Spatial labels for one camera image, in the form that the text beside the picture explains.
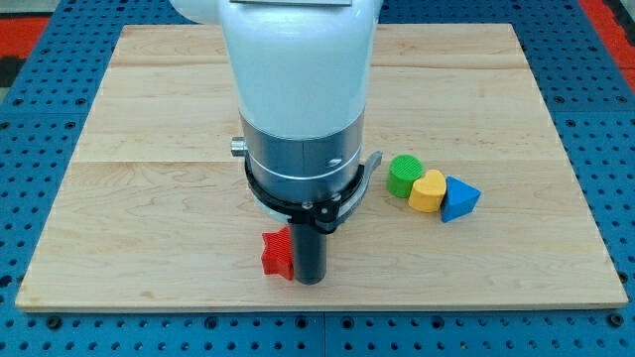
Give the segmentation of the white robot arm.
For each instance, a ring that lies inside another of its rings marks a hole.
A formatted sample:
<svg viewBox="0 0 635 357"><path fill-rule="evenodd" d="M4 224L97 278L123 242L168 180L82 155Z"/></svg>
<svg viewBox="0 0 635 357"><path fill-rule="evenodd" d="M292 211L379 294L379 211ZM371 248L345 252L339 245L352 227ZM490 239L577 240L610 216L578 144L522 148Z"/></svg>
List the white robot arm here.
<svg viewBox="0 0 635 357"><path fill-rule="evenodd" d="M171 0L220 26L238 96L247 165L292 203L334 197L361 153L370 62L382 0Z"/></svg>

